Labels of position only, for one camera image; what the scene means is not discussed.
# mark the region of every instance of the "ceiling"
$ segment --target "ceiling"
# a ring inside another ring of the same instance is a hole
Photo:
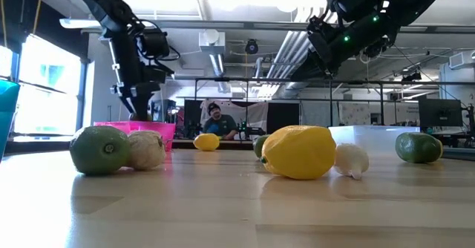
[[[43,0],[60,13],[74,19],[90,18],[89,10],[81,0]],[[142,15],[158,15],[159,19],[208,19],[226,21],[260,21],[260,22],[292,22],[297,11],[289,11],[296,4],[308,7],[323,7],[324,0],[124,0],[135,13]],[[437,0],[415,23],[424,25],[474,25],[475,0]],[[199,50],[198,33],[200,30],[171,29],[168,40],[184,55],[177,71],[203,70],[212,74],[209,57],[203,53],[192,53]],[[259,56],[272,57],[281,46],[286,32],[226,30],[225,62],[252,63]],[[242,56],[248,39],[257,39],[259,54]],[[447,62],[451,49],[475,49],[475,35],[441,35],[441,34],[400,34],[396,45],[411,57],[413,63],[423,63],[428,71],[438,69],[438,64]],[[443,54],[443,56],[414,56],[424,54]],[[394,73],[400,73],[409,67],[411,62],[401,59],[401,51],[391,49],[369,65],[359,59],[345,62],[339,71],[339,79],[388,79]],[[245,75],[245,68],[229,68],[233,75]]]

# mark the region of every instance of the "pink bowl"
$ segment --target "pink bowl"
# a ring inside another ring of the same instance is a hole
[[[175,134],[175,124],[173,123],[159,123],[159,122],[95,122],[94,125],[109,125],[114,128],[124,131],[126,134],[130,134],[134,131],[150,130],[159,132],[163,141],[166,143],[165,150],[171,151],[171,145]]]

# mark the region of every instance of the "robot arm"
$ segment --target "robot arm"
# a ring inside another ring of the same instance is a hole
[[[309,40],[315,49],[291,76],[292,81],[333,78],[341,63],[361,51],[378,56],[394,44],[402,26],[419,18],[435,0],[328,0],[327,8],[336,12],[339,26],[322,17],[312,17]],[[342,20],[352,22],[345,27]]]
[[[166,76],[174,72],[158,61],[169,55],[166,33],[156,27],[146,30],[123,0],[83,0],[94,18],[102,25],[102,38],[109,41],[117,73],[117,84],[111,88],[128,111],[138,120],[148,118],[148,101],[160,90]],[[145,65],[142,58],[153,60]]]

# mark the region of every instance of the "lemon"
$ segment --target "lemon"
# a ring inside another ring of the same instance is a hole
[[[335,141],[328,128],[291,125],[271,134],[262,148],[267,171],[297,180],[323,176],[335,162]]]
[[[194,139],[193,144],[200,151],[214,151],[220,145],[220,138],[215,134],[200,134]]]

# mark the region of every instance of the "man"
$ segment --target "man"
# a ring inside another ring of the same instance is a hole
[[[236,122],[230,115],[221,114],[221,108],[216,103],[208,105],[211,118],[206,121],[203,131],[223,137],[223,140],[233,140],[238,133]]]

